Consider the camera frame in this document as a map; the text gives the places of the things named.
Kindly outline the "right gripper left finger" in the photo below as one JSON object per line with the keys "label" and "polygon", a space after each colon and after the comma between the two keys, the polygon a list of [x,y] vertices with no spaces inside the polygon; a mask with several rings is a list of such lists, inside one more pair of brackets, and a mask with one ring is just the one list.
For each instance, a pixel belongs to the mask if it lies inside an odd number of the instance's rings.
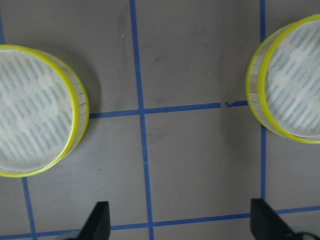
{"label": "right gripper left finger", "polygon": [[110,235],[111,220],[109,202],[97,202],[76,239],[108,240]]}

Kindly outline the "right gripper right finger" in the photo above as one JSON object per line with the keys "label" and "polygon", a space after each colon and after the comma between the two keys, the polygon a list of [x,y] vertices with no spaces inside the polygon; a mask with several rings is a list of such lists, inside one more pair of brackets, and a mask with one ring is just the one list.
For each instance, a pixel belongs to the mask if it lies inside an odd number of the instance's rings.
{"label": "right gripper right finger", "polygon": [[250,231],[256,240],[303,240],[303,233],[295,233],[262,199],[250,202]]}

